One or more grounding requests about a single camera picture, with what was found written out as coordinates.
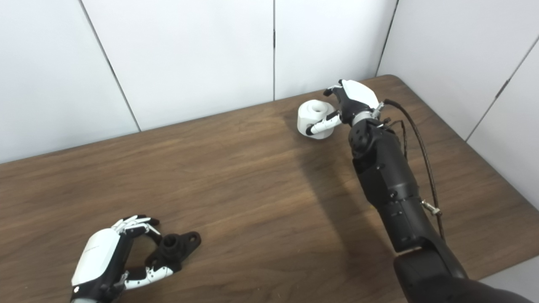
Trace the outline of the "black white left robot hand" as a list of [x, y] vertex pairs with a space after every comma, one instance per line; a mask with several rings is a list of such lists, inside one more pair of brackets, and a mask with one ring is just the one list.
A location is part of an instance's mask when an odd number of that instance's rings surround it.
[[125, 291], [148, 286], [181, 270], [158, 253], [141, 267], [126, 268], [135, 238], [147, 235], [160, 245], [159, 220], [133, 215], [94, 233], [86, 243], [71, 279], [72, 303], [115, 303]]

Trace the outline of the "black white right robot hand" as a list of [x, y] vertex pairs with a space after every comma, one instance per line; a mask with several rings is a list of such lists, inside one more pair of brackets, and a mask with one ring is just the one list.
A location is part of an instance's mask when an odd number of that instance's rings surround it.
[[323, 95], [335, 95], [339, 109], [307, 126], [306, 136], [313, 137], [342, 124], [354, 126], [364, 119], [379, 119], [384, 107], [371, 88], [354, 80], [341, 79], [338, 85], [326, 88]]

